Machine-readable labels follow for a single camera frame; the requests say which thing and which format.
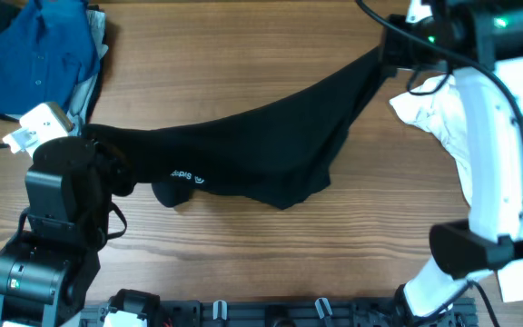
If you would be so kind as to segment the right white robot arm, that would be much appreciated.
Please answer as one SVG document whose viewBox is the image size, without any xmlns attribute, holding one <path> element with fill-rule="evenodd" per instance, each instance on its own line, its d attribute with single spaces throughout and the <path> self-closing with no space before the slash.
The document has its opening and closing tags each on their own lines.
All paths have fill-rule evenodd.
<svg viewBox="0 0 523 327">
<path fill-rule="evenodd" d="M 382 24 L 385 61 L 455 84 L 471 169 L 469 216 L 431 228 L 399 316 L 429 322 L 490 275 L 504 302 L 523 301 L 523 1 L 414 1 Z"/>
</svg>

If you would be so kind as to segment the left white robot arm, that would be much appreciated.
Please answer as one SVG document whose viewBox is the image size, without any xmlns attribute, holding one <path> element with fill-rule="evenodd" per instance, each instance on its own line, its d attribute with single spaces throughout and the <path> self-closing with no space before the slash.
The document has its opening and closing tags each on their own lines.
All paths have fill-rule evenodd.
<svg viewBox="0 0 523 327">
<path fill-rule="evenodd" d="M 78 137 L 40 145 L 25 176 L 29 205 L 0 251 L 0 326 L 61 326 L 79 313 L 96 274 L 98 253 L 119 233 L 113 195 L 134 180 L 112 147 Z"/>
</svg>

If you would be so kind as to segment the black t-shirt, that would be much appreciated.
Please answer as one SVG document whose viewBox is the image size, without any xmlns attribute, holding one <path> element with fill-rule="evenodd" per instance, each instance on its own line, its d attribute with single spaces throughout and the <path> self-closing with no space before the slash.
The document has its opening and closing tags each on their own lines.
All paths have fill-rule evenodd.
<svg viewBox="0 0 523 327">
<path fill-rule="evenodd" d="M 117 148 L 165 207 L 201 190 L 284 210 L 330 185 L 350 126 L 384 81 L 373 48 L 317 84 L 241 114 L 151 131 L 89 124 L 82 135 Z"/>
</svg>

